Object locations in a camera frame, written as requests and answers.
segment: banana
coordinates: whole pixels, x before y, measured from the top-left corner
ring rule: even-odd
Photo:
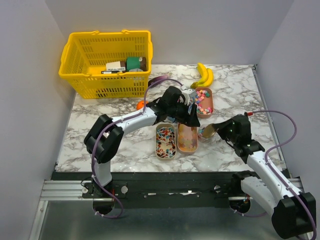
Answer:
[[[198,62],[197,70],[201,75],[201,79],[191,84],[190,88],[192,89],[197,88],[199,84],[204,84],[209,77],[208,69],[201,62]]]
[[[208,71],[208,79],[206,82],[198,84],[198,87],[209,87],[214,82],[214,72],[211,68],[207,68],[206,70]]]

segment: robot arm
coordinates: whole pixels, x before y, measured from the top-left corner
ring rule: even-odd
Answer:
[[[140,128],[163,122],[167,117],[174,118],[179,123],[189,127],[200,127],[197,106],[192,104],[189,113],[189,105],[186,101],[186,95],[188,96],[188,94],[185,93],[174,86],[170,86],[162,97],[148,103],[144,111],[138,110],[113,118],[104,114],[97,119],[84,139],[84,144],[90,154],[92,154],[100,132],[107,125],[119,121],[108,129],[108,132],[102,136],[97,145],[95,158],[98,164],[94,165],[94,170],[102,186],[107,185],[112,180],[110,160],[116,155],[125,135]]]
[[[268,158],[265,149],[252,139],[248,115],[237,115],[212,127],[261,178],[248,174],[236,175],[235,191],[249,194],[271,216],[272,225],[284,239],[298,236],[313,230],[303,206],[293,192],[302,199],[316,221],[316,200],[311,193],[302,193],[295,187]]]

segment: marble countertop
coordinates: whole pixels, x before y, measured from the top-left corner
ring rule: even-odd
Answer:
[[[201,124],[223,122],[237,114],[263,109],[258,87],[249,65],[207,65],[214,73],[210,86],[213,92],[214,111],[210,118],[200,118]],[[173,79],[189,86],[200,75],[196,65],[153,65],[150,79],[172,73]],[[175,83],[167,81],[151,88],[147,100],[161,97]],[[122,116],[136,110],[142,98],[83,99],[75,96],[69,123],[62,143],[56,171],[90,172],[91,158],[83,143],[85,136],[102,114]],[[250,118],[252,138],[265,149],[275,145],[265,114]],[[213,172],[244,171],[250,168],[219,136],[209,143],[199,142],[192,155],[177,153],[172,160],[159,160],[155,153],[156,126],[141,128],[122,139],[116,156],[111,160],[112,172]],[[279,168],[285,168],[276,150],[270,153]]]

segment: yellow basket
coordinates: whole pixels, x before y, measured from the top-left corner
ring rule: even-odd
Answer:
[[[84,99],[143,97],[151,73],[149,31],[74,32],[65,45],[59,75]],[[146,71],[101,74],[106,63],[146,57]]]

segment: white wall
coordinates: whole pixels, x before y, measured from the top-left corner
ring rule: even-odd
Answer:
[[[2,1],[0,23],[0,233],[26,240],[74,93],[58,76],[66,39],[43,0]]]
[[[288,169],[300,176],[317,200],[320,219],[320,1],[294,1],[258,64],[257,74],[269,109],[296,121],[296,138],[282,148]],[[293,133],[289,121],[272,115],[280,142]]]
[[[61,32],[150,30],[155,64],[256,64],[293,0],[45,0]]]

